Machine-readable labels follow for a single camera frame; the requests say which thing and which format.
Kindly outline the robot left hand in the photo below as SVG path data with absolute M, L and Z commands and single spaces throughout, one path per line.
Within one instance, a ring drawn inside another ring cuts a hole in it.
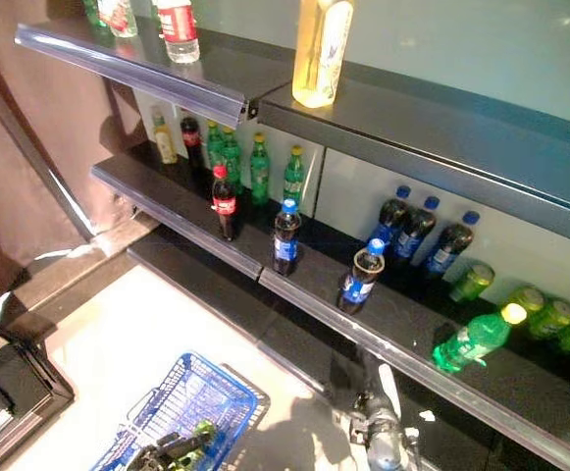
M 187 438 L 172 432 L 142 448 L 130 461 L 128 470 L 196 470 L 215 436 L 216 427 L 209 420 L 199 422 Z

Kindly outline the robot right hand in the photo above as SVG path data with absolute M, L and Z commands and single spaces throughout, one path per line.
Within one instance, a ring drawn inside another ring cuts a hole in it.
M 351 411 L 361 393 L 387 399 L 379 368 L 381 360 L 370 351 L 355 348 L 351 359 L 334 352 L 330 365 L 330 403 L 341 411 Z

